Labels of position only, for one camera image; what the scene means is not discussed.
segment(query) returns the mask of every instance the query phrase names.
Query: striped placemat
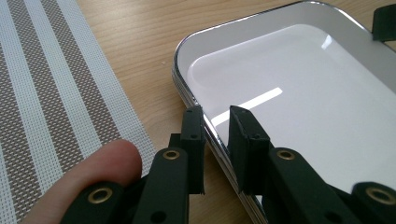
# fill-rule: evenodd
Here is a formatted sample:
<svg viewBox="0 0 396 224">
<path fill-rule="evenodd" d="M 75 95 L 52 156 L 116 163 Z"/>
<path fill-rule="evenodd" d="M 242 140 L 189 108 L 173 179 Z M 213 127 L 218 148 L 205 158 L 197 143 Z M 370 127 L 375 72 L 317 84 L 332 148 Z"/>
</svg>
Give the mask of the striped placemat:
<svg viewBox="0 0 396 224">
<path fill-rule="evenodd" d="M 0 223 L 115 139 L 155 149 L 75 0 L 0 0 Z"/>
</svg>

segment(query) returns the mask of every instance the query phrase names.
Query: white tray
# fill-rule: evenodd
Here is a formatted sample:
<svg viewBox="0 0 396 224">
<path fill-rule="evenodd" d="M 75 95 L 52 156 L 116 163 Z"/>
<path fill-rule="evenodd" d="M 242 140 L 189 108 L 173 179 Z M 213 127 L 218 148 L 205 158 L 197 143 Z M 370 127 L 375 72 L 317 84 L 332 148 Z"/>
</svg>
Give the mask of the white tray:
<svg viewBox="0 0 396 224">
<path fill-rule="evenodd" d="M 337 8 L 301 2 L 190 35 L 174 80 L 187 105 L 203 107 L 234 185 L 230 105 L 251 110 L 275 147 L 299 151 L 328 184 L 396 189 L 396 53 Z"/>
</svg>

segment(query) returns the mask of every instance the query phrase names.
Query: black plastic bracket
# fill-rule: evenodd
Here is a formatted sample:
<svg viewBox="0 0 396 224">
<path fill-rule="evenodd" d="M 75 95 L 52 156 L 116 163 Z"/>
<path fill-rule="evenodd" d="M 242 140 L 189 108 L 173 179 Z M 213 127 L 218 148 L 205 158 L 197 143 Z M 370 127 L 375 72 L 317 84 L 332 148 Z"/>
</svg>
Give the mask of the black plastic bracket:
<svg viewBox="0 0 396 224">
<path fill-rule="evenodd" d="M 374 12 L 373 40 L 396 40 L 396 4 L 379 7 Z"/>
<path fill-rule="evenodd" d="M 204 193 L 205 134 L 200 106 L 188 108 L 181 133 L 155 155 L 149 175 L 123 189 L 102 182 L 84 189 L 62 223 L 188 223 L 189 194 Z"/>
<path fill-rule="evenodd" d="M 188 223 L 188 155 L 178 147 L 159 151 L 134 215 L 134 224 Z"/>
<path fill-rule="evenodd" d="M 230 107 L 228 149 L 239 191 L 262 195 L 269 224 L 396 223 L 396 191 L 367 182 L 349 195 L 326 184 L 298 152 L 274 148 L 253 114 Z"/>
<path fill-rule="evenodd" d="M 253 114 L 242 107 L 231 106 L 227 148 L 239 192 L 262 194 L 264 164 L 271 147 L 270 137 Z"/>
</svg>

